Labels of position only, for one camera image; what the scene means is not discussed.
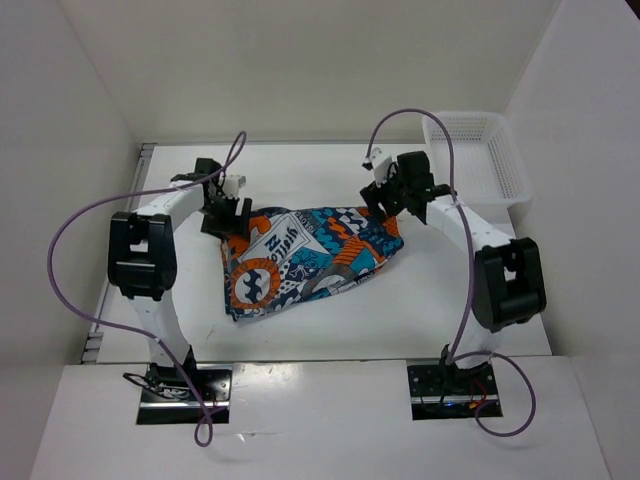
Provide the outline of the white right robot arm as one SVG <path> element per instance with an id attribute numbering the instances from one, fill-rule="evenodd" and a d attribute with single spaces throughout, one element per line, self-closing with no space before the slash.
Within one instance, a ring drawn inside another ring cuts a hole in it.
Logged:
<path id="1" fill-rule="evenodd" d="M 463 319 L 438 370 L 440 385 L 460 393 L 473 382 L 473 370 L 489 361 L 505 329 L 546 308 L 538 245 L 494 227 L 450 185 L 437 184 L 423 151 L 393 156 L 374 148 L 363 167 L 373 181 L 360 194 L 375 216 L 385 220 L 406 211 L 467 255 L 470 286 Z"/>

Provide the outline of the colourful patterned shorts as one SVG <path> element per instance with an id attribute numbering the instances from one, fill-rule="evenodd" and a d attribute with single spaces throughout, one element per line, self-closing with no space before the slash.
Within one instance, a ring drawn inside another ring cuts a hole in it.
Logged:
<path id="1" fill-rule="evenodd" d="M 253 212 L 247 239 L 221 241 L 225 313 L 254 319 L 367 281 L 403 247 L 397 219 L 364 206 Z"/>

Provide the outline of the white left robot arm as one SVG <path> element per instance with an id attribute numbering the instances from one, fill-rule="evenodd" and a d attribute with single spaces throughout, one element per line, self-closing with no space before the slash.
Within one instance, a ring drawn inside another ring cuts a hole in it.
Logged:
<path id="1" fill-rule="evenodd" d="M 185 400 L 200 385 L 172 297 L 178 274 L 174 233 L 200 212 L 205 232 L 247 239 L 252 200 L 240 195 L 245 185 L 245 176 L 198 158 L 192 172 L 174 176 L 148 204 L 111 218 L 108 279 L 135 310 L 150 351 L 148 373 L 136 384 L 159 397 Z"/>

